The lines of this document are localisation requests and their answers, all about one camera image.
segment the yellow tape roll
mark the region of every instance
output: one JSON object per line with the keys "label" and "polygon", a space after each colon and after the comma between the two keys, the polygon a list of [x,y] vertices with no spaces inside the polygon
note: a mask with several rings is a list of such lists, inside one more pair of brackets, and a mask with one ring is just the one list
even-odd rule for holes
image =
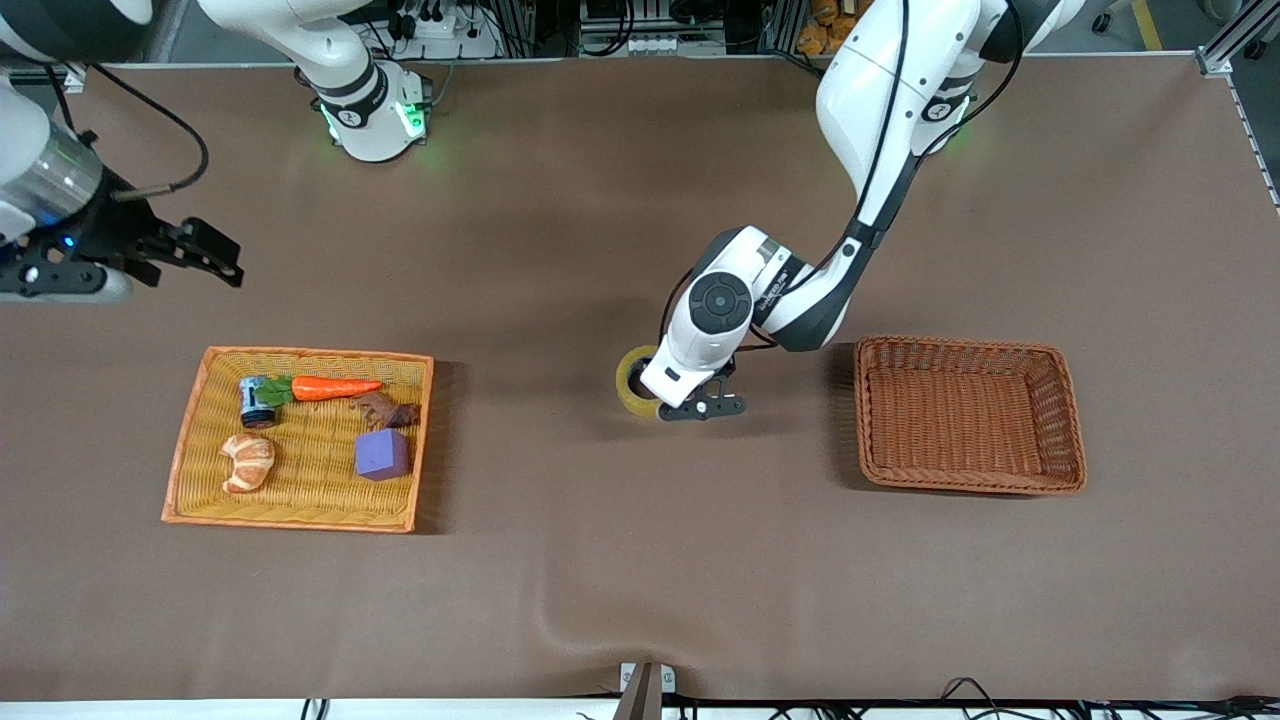
{"label": "yellow tape roll", "polygon": [[645,398],[640,397],[631,389],[631,372],[644,361],[653,357],[658,352],[658,346],[655,345],[641,345],[640,347],[627,352],[618,361],[618,370],[613,374],[613,387],[618,391],[618,400],[622,401],[622,406],[627,409],[627,413],[636,415],[637,418],[654,419],[658,416],[658,406],[662,401],[658,398]]}

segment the wicker basket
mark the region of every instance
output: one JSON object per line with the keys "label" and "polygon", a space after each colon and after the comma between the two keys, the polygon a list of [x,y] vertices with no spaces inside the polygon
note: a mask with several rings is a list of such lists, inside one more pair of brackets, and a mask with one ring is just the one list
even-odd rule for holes
{"label": "wicker basket", "polygon": [[[413,530],[426,450],[434,360],[422,355],[294,347],[210,347],[200,363],[165,495],[166,523],[407,533]],[[412,470],[371,482],[355,470],[356,436],[369,432],[349,400],[291,402],[279,424],[257,430],[275,443],[275,466],[253,492],[230,495],[221,483],[230,460],[225,439],[243,432],[239,379],[244,375],[312,374],[383,380],[397,402],[421,404],[421,420],[403,428]]]}
{"label": "wicker basket", "polygon": [[864,337],[858,455],[881,486],[1074,495],[1085,483],[1071,377],[1043,345]]}

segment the tin can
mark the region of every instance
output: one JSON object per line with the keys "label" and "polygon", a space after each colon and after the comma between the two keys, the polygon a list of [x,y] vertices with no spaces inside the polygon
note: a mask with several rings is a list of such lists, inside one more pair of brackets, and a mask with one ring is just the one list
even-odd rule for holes
{"label": "tin can", "polygon": [[250,429],[270,428],[275,424],[275,407],[257,398],[257,388],[266,382],[266,375],[241,378],[241,424]]}

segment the toy carrot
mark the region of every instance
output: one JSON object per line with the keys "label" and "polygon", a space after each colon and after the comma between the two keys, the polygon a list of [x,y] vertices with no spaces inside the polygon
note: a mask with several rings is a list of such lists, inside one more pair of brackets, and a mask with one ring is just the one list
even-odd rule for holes
{"label": "toy carrot", "polygon": [[355,397],[374,392],[383,387],[380,380],[356,380],[351,378],[317,378],[315,375],[288,375],[271,378],[257,387],[255,395],[259,402],[276,407],[285,402],[315,402],[335,397]]}

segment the toy croissant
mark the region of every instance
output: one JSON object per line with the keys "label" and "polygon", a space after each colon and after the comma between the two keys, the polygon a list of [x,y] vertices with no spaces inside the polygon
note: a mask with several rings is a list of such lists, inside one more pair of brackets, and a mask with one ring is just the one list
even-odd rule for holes
{"label": "toy croissant", "polygon": [[275,464],[275,446],[265,437],[253,433],[239,433],[227,438],[221,452],[232,459],[232,477],[223,483],[224,492],[257,489]]}

